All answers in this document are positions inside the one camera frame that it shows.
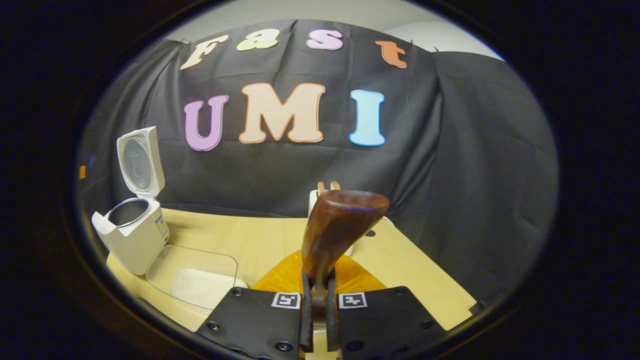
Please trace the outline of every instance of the wooden handle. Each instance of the wooden handle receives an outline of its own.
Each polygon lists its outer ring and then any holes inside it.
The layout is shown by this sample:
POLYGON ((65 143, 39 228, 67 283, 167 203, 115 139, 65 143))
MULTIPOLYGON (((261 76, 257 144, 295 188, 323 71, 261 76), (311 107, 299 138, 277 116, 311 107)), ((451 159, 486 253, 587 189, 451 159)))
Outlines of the wooden handle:
POLYGON ((312 287, 314 318, 323 318, 328 276, 336 261, 389 209, 376 193, 353 190, 323 192, 311 210, 302 243, 302 266, 312 287))

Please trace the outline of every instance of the letter m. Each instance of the letter m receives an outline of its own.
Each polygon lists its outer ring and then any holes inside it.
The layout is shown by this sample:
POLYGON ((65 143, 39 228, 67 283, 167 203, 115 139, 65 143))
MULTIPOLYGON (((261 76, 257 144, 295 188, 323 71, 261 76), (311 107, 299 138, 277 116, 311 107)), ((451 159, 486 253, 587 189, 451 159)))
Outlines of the letter m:
POLYGON ((239 139, 243 143, 263 142, 267 134, 260 128, 261 121, 267 125, 271 136, 280 140, 293 118, 293 128, 287 137, 293 142, 318 142, 323 134, 318 128, 318 106, 324 86, 302 83, 291 92, 289 98, 280 102, 278 94, 267 83, 246 85, 242 93, 247 96, 246 124, 239 139))

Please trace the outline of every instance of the wooden table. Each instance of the wooden table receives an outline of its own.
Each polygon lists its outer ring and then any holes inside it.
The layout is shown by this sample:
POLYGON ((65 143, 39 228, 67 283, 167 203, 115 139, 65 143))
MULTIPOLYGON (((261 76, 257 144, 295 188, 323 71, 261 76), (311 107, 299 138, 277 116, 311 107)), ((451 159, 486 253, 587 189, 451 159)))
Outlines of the wooden table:
MULTIPOLYGON (((306 218, 230 217, 172 209, 163 209, 163 215, 169 244, 232 256, 238 263, 237 276, 249 286, 300 249, 307 224, 306 218)), ((373 230, 375 236, 355 243, 355 261, 389 288, 407 286, 445 330, 471 316, 474 298, 389 221, 381 220, 373 230)), ((150 285, 143 275, 128 272, 116 257, 109 255, 107 266, 133 295, 187 329, 196 331, 207 318, 150 285)), ((309 359, 318 358, 311 355, 309 359)))

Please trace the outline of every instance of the black fabric backdrop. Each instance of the black fabric backdrop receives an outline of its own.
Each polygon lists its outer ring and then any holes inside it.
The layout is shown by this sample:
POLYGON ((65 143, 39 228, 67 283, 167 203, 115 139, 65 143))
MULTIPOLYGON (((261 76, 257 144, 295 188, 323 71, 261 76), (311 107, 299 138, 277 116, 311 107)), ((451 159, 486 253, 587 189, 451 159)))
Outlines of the black fabric backdrop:
MULTIPOLYGON (((183 44, 163 40, 123 71, 88 122, 77 188, 85 210, 105 213, 134 196, 124 184, 115 140, 157 126, 166 208, 259 217, 305 217, 318 181, 391 200, 388 217, 477 300, 490 303, 517 282, 543 246, 554 213, 558 171, 553 136, 532 93, 502 61, 468 53, 430 53, 384 33, 337 22, 281 20, 183 44), (254 31, 280 30, 276 46, 238 51, 254 31), (305 45, 315 29, 343 34, 337 51, 305 45), (202 62, 179 67, 195 46, 228 34, 202 62), (406 51, 399 69, 375 41, 406 51), (300 83, 326 88, 318 143, 247 144, 242 87, 269 83, 285 101, 300 83), (352 90, 380 92, 379 147, 349 141, 352 90), (184 106, 203 101, 199 130, 209 133, 206 101, 228 95, 220 143, 186 142, 184 106)), ((285 132, 292 127, 290 123, 285 132)))

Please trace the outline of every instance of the transparent plastic container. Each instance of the transparent plastic container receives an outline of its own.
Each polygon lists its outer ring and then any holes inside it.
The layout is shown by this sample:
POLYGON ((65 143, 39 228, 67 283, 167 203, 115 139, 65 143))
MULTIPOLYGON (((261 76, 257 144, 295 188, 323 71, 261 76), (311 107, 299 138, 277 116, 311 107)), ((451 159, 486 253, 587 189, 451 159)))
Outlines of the transparent plastic container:
POLYGON ((229 289, 247 288, 237 278, 237 261, 233 257, 176 245, 164 247, 145 277, 161 292, 207 315, 229 289))

